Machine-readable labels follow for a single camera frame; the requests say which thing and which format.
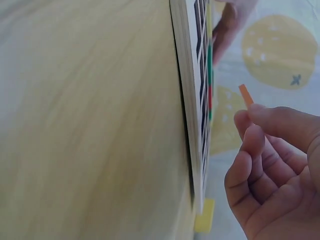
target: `yellow sticky note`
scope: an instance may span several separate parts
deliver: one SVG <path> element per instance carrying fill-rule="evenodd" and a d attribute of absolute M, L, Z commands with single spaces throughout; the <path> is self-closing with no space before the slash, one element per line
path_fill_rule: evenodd
<path fill-rule="evenodd" d="M 194 231 L 196 233 L 208 234 L 211 231 L 212 220 L 214 218 L 215 200 L 206 198 L 204 200 L 202 215 L 197 215 L 194 221 Z"/>

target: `wooden surface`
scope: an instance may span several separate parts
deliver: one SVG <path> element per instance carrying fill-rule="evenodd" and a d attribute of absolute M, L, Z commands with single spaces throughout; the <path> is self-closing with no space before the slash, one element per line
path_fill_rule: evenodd
<path fill-rule="evenodd" d="M 0 239 L 191 239 L 168 0 L 0 2 Z"/>

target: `grid pattern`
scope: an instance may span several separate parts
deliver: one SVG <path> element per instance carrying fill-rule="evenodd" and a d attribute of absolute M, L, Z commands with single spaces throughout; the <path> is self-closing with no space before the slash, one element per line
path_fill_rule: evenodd
<path fill-rule="evenodd" d="M 206 186 L 206 169 L 207 161 L 209 155 L 209 137 L 210 137 L 210 114 L 211 114 L 211 98 L 209 82 L 211 79 L 211 66 L 208 63 L 211 63 L 210 58 L 211 48 L 210 48 L 210 37 L 211 29 L 208 29 L 207 21 L 210 21 L 210 17 L 207 17 L 210 7 L 210 0 L 195 0 L 194 2 L 194 13 L 195 13 L 195 22 L 196 22 L 196 32 L 197 32 L 197 44 L 196 44 L 196 58 L 197 64 L 200 70 L 200 109 L 201 109 L 201 175 L 202 175 L 202 187 L 203 190 Z"/>

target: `blurred hand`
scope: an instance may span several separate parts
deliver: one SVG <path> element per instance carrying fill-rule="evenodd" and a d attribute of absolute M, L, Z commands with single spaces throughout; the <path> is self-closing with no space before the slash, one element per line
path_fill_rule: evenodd
<path fill-rule="evenodd" d="M 234 122 L 243 144 L 225 176 L 225 190 L 247 238 L 318 240 L 320 117 L 253 104 Z"/>
<path fill-rule="evenodd" d="M 237 33 L 244 27 L 258 0 L 216 0 L 226 2 L 221 20 L 212 32 L 213 65 L 216 65 Z"/>

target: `orange paper strip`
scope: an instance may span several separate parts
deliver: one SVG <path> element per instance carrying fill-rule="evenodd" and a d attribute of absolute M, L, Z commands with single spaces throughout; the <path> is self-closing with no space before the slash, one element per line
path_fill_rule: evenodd
<path fill-rule="evenodd" d="M 254 101 L 253 101 L 252 97 L 250 96 L 250 94 L 246 88 L 246 85 L 244 85 L 244 84 L 240 85 L 239 89 L 240 89 L 240 93 L 243 97 L 243 100 L 245 102 L 246 107 L 248 108 L 251 104 L 254 104 Z"/>

